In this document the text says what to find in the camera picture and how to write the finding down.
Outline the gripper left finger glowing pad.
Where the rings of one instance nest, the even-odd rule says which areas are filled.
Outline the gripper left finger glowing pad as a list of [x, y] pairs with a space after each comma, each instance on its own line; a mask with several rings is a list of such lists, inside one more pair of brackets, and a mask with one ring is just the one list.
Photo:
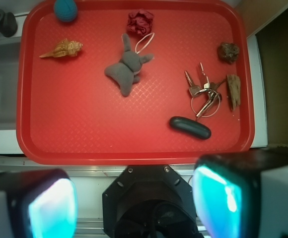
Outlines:
[[64, 170], [0, 173], [0, 238], [72, 238], [77, 214]]

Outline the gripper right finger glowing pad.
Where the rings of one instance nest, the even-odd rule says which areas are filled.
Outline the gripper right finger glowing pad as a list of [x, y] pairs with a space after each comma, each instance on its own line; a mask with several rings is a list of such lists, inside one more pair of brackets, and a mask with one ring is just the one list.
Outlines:
[[213, 238], [288, 238], [288, 150], [201, 156], [196, 212]]

